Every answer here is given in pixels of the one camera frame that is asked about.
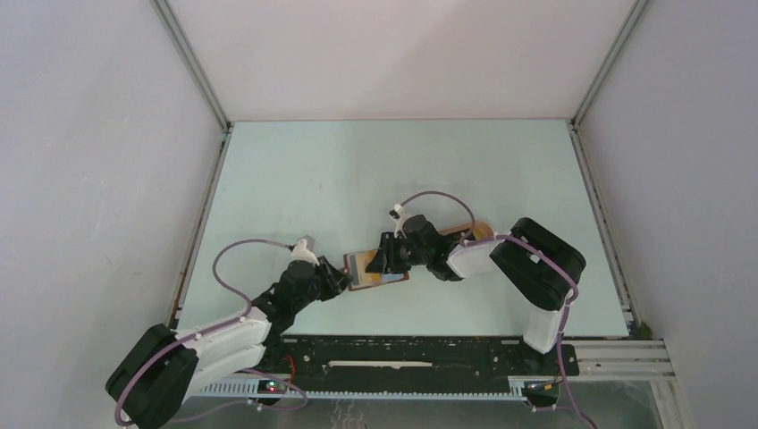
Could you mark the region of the brown leather card holder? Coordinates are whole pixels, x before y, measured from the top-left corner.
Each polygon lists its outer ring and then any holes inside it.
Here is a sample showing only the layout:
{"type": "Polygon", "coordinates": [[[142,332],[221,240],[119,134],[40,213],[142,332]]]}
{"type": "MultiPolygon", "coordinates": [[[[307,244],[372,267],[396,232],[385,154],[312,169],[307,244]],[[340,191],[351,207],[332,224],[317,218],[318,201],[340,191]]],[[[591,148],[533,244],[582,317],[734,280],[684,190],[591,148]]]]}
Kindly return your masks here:
{"type": "Polygon", "coordinates": [[[409,274],[370,273],[366,270],[376,254],[375,249],[352,252],[343,256],[345,272],[350,278],[349,291],[367,290],[387,284],[405,282],[409,274]]]}

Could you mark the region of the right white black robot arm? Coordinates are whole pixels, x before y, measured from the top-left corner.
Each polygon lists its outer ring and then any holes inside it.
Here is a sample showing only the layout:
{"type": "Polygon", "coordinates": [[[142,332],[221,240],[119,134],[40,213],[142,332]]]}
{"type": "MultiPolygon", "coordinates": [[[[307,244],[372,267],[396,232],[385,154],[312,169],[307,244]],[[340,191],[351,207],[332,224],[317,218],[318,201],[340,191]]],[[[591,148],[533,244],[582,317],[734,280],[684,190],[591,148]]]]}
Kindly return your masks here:
{"type": "Polygon", "coordinates": [[[585,257],[531,218],[520,218],[506,234],[469,240],[469,228],[438,231],[418,214],[381,234],[375,250],[353,255],[360,283],[379,285],[408,278],[423,266],[443,282],[502,272],[530,305],[521,365],[541,374],[556,360],[554,347],[565,327],[566,311],[577,295],[585,257]]]}

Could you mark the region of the gold VIP card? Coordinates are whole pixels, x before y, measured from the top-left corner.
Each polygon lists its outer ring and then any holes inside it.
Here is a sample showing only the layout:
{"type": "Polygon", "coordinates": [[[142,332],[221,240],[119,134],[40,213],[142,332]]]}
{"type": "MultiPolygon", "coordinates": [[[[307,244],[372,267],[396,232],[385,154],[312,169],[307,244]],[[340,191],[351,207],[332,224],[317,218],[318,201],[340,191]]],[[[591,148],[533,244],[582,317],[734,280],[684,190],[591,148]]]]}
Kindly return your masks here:
{"type": "Polygon", "coordinates": [[[361,281],[369,284],[396,282],[404,278],[403,274],[389,273],[386,269],[387,257],[378,249],[368,250],[364,255],[364,267],[361,281]]]}

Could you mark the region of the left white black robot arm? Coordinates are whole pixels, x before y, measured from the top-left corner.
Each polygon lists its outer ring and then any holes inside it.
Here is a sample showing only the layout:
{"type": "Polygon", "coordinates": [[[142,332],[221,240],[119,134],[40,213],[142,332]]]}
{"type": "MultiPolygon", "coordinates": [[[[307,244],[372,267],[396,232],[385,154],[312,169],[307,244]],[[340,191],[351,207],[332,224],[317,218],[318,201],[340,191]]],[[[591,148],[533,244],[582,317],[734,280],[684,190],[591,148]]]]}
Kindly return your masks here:
{"type": "Polygon", "coordinates": [[[315,301],[342,294],[350,277],[325,257],[293,260],[280,279],[238,313],[185,331],[148,328],[105,384],[117,422],[159,428],[211,383],[243,369],[272,372],[282,361],[282,333],[315,301]]]}

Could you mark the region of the pink oval tray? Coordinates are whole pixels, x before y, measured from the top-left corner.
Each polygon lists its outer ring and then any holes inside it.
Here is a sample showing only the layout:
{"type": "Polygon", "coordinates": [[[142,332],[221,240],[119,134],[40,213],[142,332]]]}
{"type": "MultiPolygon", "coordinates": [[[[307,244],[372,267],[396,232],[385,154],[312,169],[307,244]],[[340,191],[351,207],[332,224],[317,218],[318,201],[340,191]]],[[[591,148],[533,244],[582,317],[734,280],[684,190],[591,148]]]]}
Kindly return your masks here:
{"type": "Polygon", "coordinates": [[[484,221],[476,220],[474,226],[470,223],[463,223],[457,226],[440,230],[440,234],[453,242],[461,240],[483,240],[495,235],[492,226],[484,221]]]}

